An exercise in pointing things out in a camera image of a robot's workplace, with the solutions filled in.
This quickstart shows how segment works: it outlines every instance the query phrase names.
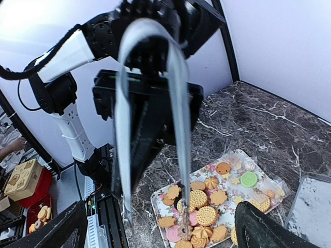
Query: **pink cookie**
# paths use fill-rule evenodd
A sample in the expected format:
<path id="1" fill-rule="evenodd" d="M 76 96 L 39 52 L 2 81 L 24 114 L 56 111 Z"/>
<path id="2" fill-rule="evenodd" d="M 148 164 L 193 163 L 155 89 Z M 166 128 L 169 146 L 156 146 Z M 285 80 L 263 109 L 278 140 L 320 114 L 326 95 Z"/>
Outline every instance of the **pink cookie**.
<path id="1" fill-rule="evenodd" d="M 180 241 L 182 238 L 178 237 L 178 229 L 179 226 L 172 226 L 167 230 L 167 239 L 170 242 L 178 242 Z"/>
<path id="2" fill-rule="evenodd" d="M 193 213 L 190 214 L 190 225 L 191 226 L 196 226 L 198 224 L 197 222 L 197 211 L 194 211 Z"/>

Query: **table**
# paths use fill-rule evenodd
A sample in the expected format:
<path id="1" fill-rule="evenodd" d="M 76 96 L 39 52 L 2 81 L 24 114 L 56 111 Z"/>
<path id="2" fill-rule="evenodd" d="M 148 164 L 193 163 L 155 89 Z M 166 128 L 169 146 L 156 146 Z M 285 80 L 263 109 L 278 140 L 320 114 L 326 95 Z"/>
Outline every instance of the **table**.
<path id="1" fill-rule="evenodd" d="M 236 82 L 207 97 L 191 135 L 192 172 L 225 152 L 242 149 L 256 157 L 271 178 L 283 179 L 292 194 L 270 213 L 279 224 L 289 213 L 305 172 L 331 175 L 331 127 L 305 110 L 251 85 Z M 165 146 L 144 173 L 132 199 L 134 236 L 124 220 L 130 247 L 164 247 L 151 194 L 178 180 L 174 146 Z M 230 247 L 227 240 L 216 248 Z"/>

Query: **green cookie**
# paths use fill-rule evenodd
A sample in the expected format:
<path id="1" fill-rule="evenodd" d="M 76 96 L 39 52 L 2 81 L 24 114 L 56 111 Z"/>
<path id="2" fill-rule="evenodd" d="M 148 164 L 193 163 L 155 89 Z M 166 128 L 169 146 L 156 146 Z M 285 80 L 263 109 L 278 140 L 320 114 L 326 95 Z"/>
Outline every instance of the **green cookie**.
<path id="1" fill-rule="evenodd" d="M 254 172 L 245 172 L 240 177 L 240 182 L 245 188 L 253 188 L 258 182 L 258 176 Z"/>

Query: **star-shaped cookie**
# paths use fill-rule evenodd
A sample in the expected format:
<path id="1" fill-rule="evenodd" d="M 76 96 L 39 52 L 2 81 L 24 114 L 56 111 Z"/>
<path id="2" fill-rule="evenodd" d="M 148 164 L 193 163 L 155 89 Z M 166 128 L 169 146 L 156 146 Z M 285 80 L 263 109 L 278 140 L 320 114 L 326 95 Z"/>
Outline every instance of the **star-shaped cookie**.
<path id="1" fill-rule="evenodd" d="M 223 174 L 222 177 L 223 177 L 224 179 L 228 179 L 228 178 L 229 178 L 229 175 L 230 175 L 230 173 L 226 173 L 226 174 Z"/>
<path id="2" fill-rule="evenodd" d="M 238 205 L 239 203 L 241 203 L 244 199 L 242 199 L 240 196 L 236 196 L 233 199 L 233 202 L 236 203 L 236 205 Z"/>
<path id="3" fill-rule="evenodd" d="M 240 183 L 240 180 L 239 180 L 239 178 L 232 178 L 231 179 L 231 182 L 234 184 L 234 185 L 237 185 L 238 183 Z"/>

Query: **floral tray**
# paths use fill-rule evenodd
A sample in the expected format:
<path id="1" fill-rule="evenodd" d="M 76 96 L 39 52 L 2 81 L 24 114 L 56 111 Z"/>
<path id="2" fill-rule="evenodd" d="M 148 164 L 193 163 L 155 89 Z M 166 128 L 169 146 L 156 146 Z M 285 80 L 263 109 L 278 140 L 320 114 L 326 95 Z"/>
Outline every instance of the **floral tray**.
<path id="1" fill-rule="evenodd" d="M 221 163 L 226 162 L 231 166 L 231 171 L 225 175 L 218 174 L 215 169 L 216 166 Z M 245 188 L 240 183 L 233 184 L 232 179 L 240 178 L 241 175 L 247 171 L 251 171 L 256 173 L 258 176 L 258 183 L 254 188 Z M 220 225 L 224 225 L 228 229 L 228 236 L 224 239 L 228 239 L 230 237 L 230 231 L 234 227 L 234 213 L 236 209 L 235 199 L 238 200 L 241 197 L 243 200 L 255 200 L 260 203 L 263 201 L 263 194 L 266 194 L 267 190 L 272 190 L 276 193 L 275 197 L 271 199 L 271 207 L 266 212 L 269 213 L 273 209 L 275 209 L 282 200 L 288 195 L 288 188 L 283 181 L 275 181 L 270 179 L 256 164 L 256 162 L 250 158 L 245 152 L 242 150 L 230 151 L 224 154 L 220 159 L 210 163 L 209 165 L 201 168 L 198 171 L 191 173 L 190 178 L 191 181 L 204 181 L 205 178 L 208 177 L 217 177 L 219 179 L 219 185 L 214 190 L 206 190 L 206 194 L 209 196 L 215 190 L 223 190 L 226 191 L 228 199 L 227 201 L 220 206 L 213 206 L 220 211 L 220 217 L 212 227 L 217 227 Z M 174 206 L 166 206 L 162 199 L 165 194 L 168 192 L 168 189 L 171 185 L 163 187 L 162 189 L 154 192 L 151 196 L 152 207 L 154 210 L 154 214 L 156 216 L 156 220 L 158 221 L 160 218 L 165 216 L 173 216 L 176 219 L 180 219 L 178 211 L 174 208 Z M 175 243 L 169 242 L 166 236 L 166 229 L 162 229 L 159 227 L 163 242 L 166 248 L 174 248 Z M 210 242 L 206 248 L 213 247 L 220 242 Z"/>

